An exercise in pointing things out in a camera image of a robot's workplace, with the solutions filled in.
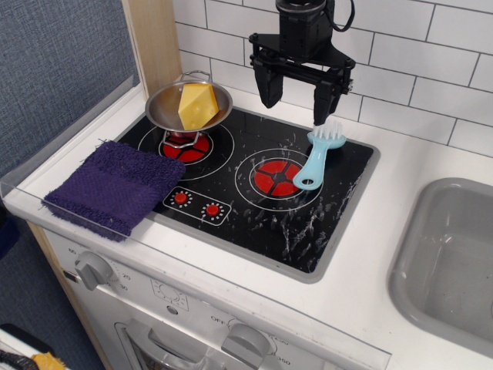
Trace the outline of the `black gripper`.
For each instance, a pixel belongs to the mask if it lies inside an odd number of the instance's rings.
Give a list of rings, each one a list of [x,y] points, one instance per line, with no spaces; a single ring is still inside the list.
[[[283,95],[283,78],[313,83],[314,125],[325,124],[342,95],[353,87],[355,61],[336,49],[334,32],[346,32],[354,21],[355,4],[343,26],[334,21],[334,1],[277,1],[279,31],[253,33],[250,56],[262,104],[275,106]]]

